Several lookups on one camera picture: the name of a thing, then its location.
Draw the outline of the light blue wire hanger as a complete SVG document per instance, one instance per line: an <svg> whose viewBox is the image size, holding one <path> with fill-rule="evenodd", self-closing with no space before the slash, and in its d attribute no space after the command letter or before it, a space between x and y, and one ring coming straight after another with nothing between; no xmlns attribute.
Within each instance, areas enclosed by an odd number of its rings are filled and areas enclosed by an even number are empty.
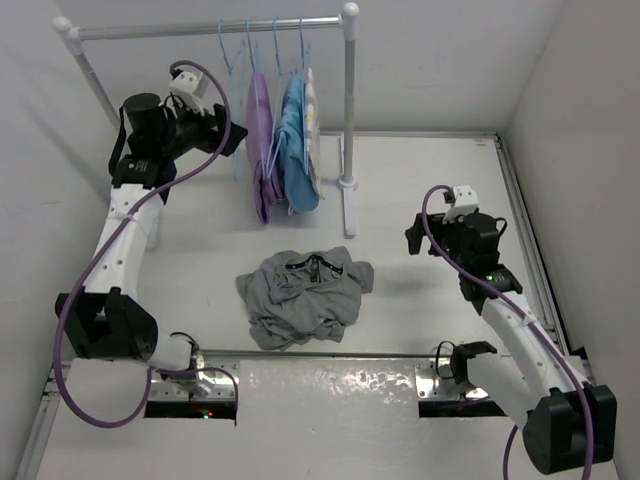
<svg viewBox="0 0 640 480"><path fill-rule="evenodd" d="M231 105L230 107L231 120L235 122L237 120L237 113L239 111L239 105L240 105L240 97L239 97L240 91L239 91L239 87L236 85L234 71L235 71L235 66L237 61L241 60L242 56L244 55L245 45L244 45L244 41L241 41L239 46L237 47L235 54L233 56L230 56L227 53L227 49L225 48L225 44L223 41L221 21L219 21L217 25L217 35L218 35L219 46L223 55L225 69L228 76L228 87L229 87L228 99L230 100L230 105ZM239 158L238 151L235 151L232 154L232 177L235 182L239 182L241 179L241 166L240 166L240 158Z"/></svg>

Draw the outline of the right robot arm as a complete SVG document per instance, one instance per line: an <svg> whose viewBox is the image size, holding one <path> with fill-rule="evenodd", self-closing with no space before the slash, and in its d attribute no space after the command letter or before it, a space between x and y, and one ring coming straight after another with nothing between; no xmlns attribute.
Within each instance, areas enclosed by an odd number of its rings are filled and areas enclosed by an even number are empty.
<svg viewBox="0 0 640 480"><path fill-rule="evenodd" d="M410 254L430 241L432 256L450 260L463 298L496 332L511 356L487 341L462 343L450 356L451 379L483 389L522 434L525 451L544 475L580 468L588 477L612 459L617 400L561 354L535 318L516 276L500 261L502 218L473 211L416 215L405 232Z"/></svg>

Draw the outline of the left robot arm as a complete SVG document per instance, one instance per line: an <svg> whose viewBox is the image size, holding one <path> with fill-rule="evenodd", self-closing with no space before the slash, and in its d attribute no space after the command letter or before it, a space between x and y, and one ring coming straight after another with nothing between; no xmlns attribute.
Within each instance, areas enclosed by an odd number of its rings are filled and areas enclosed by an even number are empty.
<svg viewBox="0 0 640 480"><path fill-rule="evenodd" d="M158 370L183 371L193 344L161 332L137 301L145 253L158 241L160 213L177 178L175 162L199 150L228 157L246 137L222 104L197 109L196 99L173 93L169 103L154 93L127 98L108 171L108 214L87 272L55 312L75 353L85 359L137 360Z"/></svg>

